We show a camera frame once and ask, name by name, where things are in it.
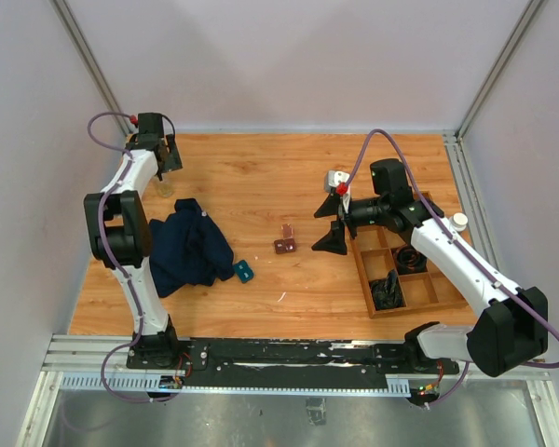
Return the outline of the red pill organizer box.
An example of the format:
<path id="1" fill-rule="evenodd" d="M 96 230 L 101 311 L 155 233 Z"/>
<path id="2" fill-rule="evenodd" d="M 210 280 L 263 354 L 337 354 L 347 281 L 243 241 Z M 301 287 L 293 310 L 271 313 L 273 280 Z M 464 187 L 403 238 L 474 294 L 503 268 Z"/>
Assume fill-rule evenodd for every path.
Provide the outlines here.
<path id="1" fill-rule="evenodd" d="M 282 237 L 273 242 L 274 252 L 277 255 L 296 252 L 293 227 L 289 223 L 285 223 L 281 226 L 281 233 Z"/>

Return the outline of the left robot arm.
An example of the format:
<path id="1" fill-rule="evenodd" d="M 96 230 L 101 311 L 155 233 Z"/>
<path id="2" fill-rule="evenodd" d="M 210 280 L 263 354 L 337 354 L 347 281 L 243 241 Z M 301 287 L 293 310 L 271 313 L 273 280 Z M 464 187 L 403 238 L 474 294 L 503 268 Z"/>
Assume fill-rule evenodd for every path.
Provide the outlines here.
<path id="1" fill-rule="evenodd" d="M 99 141 L 92 132 L 101 117 L 125 118 L 135 132 L 122 147 Z M 127 115 L 105 112 L 89 120 L 89 137 L 98 145 L 121 154 L 120 166 L 99 193 L 83 201 L 93 257 L 112 271 L 133 319 L 128 350 L 130 369 L 166 370 L 180 359 L 181 346 L 169 313 L 157 295 L 150 268 L 153 236 L 142 195 L 152 179 L 182 167 L 175 133 L 165 131 L 171 120 L 157 112 Z"/>

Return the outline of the clear pill bottle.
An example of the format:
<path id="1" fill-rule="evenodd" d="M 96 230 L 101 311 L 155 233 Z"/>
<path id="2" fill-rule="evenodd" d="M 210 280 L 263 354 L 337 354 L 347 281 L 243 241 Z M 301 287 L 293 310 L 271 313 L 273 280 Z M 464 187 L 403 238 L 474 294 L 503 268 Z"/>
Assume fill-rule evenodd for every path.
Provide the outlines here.
<path id="1" fill-rule="evenodd" d="M 168 198 L 173 196 L 174 187 L 167 173 L 156 175 L 153 179 L 154 187 L 160 197 Z"/>

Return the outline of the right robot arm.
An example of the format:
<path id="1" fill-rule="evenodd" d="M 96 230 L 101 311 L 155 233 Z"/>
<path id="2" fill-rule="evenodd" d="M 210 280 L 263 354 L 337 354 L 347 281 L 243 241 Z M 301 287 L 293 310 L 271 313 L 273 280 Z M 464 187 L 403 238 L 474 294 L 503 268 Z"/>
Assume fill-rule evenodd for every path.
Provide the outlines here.
<path id="1" fill-rule="evenodd" d="M 455 286 L 477 317 L 472 326 L 426 323 L 410 332 L 405 365 L 422 373 L 437 359 L 474 363 L 498 377 L 548 349 L 548 301 L 536 287 L 521 288 L 490 265 L 460 235 L 461 229 L 418 189 L 405 163 L 395 158 L 370 166 L 375 196 L 354 199 L 352 175 L 327 172 L 328 196 L 316 217 L 333 217 L 330 230 L 314 251 L 345 255 L 346 240 L 361 227 L 381 226 L 396 233 L 433 263 Z"/>

